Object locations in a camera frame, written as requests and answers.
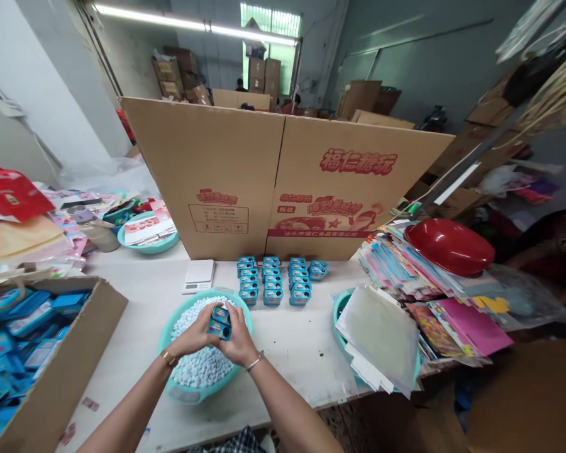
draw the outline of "fluorescent light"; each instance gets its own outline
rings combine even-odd
[[[221,27],[212,25],[212,33],[225,36],[235,36],[237,38],[246,38],[254,41],[264,41],[271,44],[283,44],[295,46],[297,41],[293,38],[285,38],[282,35],[275,36],[270,33],[261,33],[259,31],[240,30],[238,28]]]
[[[188,30],[209,30],[209,25],[205,25],[203,22],[174,19],[164,16],[158,16],[157,14],[139,13],[138,11],[132,11],[130,9],[124,8],[114,8],[112,6],[106,6],[99,3],[95,4],[94,6],[96,10],[99,11],[99,13],[105,16],[135,20],[145,23],[153,23],[157,25],[173,26],[176,28],[186,28]]]
[[[272,44],[283,44],[296,46],[297,40],[284,35],[275,33],[264,33],[261,31],[250,31],[244,28],[224,27],[218,25],[208,25],[205,22],[188,21],[173,17],[161,16],[159,14],[142,13],[129,8],[115,8],[100,3],[93,4],[94,8],[105,16],[112,16],[121,19],[135,20],[156,25],[165,25],[175,28],[185,28],[187,30],[211,31],[217,35],[233,36],[235,38],[245,38],[253,41],[261,41]]]

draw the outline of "teal bowl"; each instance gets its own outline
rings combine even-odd
[[[170,316],[168,322],[165,325],[165,328],[162,332],[162,336],[159,340],[159,348],[158,353],[161,353],[168,345],[171,343],[172,340],[172,332],[174,331],[174,325],[176,321],[180,319],[181,314],[191,308],[195,302],[200,299],[209,298],[209,297],[217,297],[217,296],[224,296],[230,300],[232,300],[236,306],[239,306],[243,309],[243,316],[245,317],[245,324],[247,325],[247,329],[250,331],[250,335],[253,335],[253,325],[252,325],[252,317],[250,316],[250,310],[247,308],[247,305],[235,292],[229,293],[227,291],[223,291],[227,288],[214,288],[208,291],[202,291],[201,293],[197,293],[194,296],[185,300],[178,309]],[[180,384],[177,384],[174,379],[168,379],[167,384],[165,385],[165,390],[169,397],[172,399],[184,404],[184,405],[198,405],[202,402],[206,397],[211,394],[222,390],[229,384],[236,374],[241,369],[240,366],[235,365],[233,369],[222,379],[220,379],[216,384],[210,387],[203,387],[203,388],[193,388],[193,387],[185,387]]]
[[[346,359],[348,360],[348,363],[352,361],[352,356],[348,352],[346,352],[346,344],[348,344],[348,342],[344,337],[340,335],[340,333],[337,330],[335,330],[335,325],[338,322],[340,314],[343,312],[344,308],[346,308],[346,305],[348,304],[351,295],[352,293],[350,291],[344,291],[344,293],[340,295],[340,297],[338,297],[338,299],[335,301],[335,304],[333,304],[333,336],[335,337],[335,342],[338,344],[342,353],[344,354],[344,357],[346,357]],[[421,357],[419,356],[419,352],[418,352],[415,363],[415,378],[419,376],[420,369],[421,369]],[[360,384],[367,385],[367,383],[365,383],[365,381],[363,381],[354,370],[352,370],[352,374]]]
[[[133,218],[131,218],[128,221],[140,220],[142,218],[151,217],[152,215],[153,215],[153,211],[147,211],[146,213],[142,213],[142,214],[139,214],[137,216],[134,216]],[[136,250],[137,252],[142,253],[144,255],[157,255],[157,254],[160,254],[160,253],[164,253],[166,250],[170,250],[173,246],[175,246],[180,241],[180,235],[178,234],[178,232],[175,232],[169,238],[166,238],[163,241],[160,241],[160,242],[153,244],[153,245],[142,245],[142,246],[126,245],[126,243],[124,241],[124,231],[126,230],[126,228],[124,228],[124,227],[125,227],[126,223],[124,223],[124,225],[122,225],[121,228],[118,231],[118,241],[119,241],[119,243],[121,245],[123,245],[124,247],[128,247],[129,249],[132,249],[132,250]]]

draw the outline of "red chinese text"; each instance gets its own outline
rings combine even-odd
[[[321,170],[385,176],[392,171],[397,158],[396,154],[359,153],[331,148],[323,155]]]
[[[197,199],[202,203],[222,203],[231,206],[237,204],[236,196],[212,192],[212,189],[201,189],[197,194]]]
[[[280,201],[283,203],[312,203],[313,196],[312,195],[295,195],[295,194],[281,194],[279,198]]]
[[[342,199],[333,199],[333,196],[319,197],[307,207],[312,215],[339,214],[343,216],[356,215],[363,207],[362,203],[346,203]]]

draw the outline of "gold bracelet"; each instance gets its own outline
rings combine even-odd
[[[179,358],[170,354],[167,350],[163,350],[161,356],[164,358],[165,363],[172,369],[176,368],[178,365]]]

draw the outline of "silver bracelet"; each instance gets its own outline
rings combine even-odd
[[[250,370],[256,366],[256,363],[260,362],[263,358],[264,358],[264,349],[258,353],[258,359],[255,362],[251,363],[245,370],[247,372],[250,372]]]

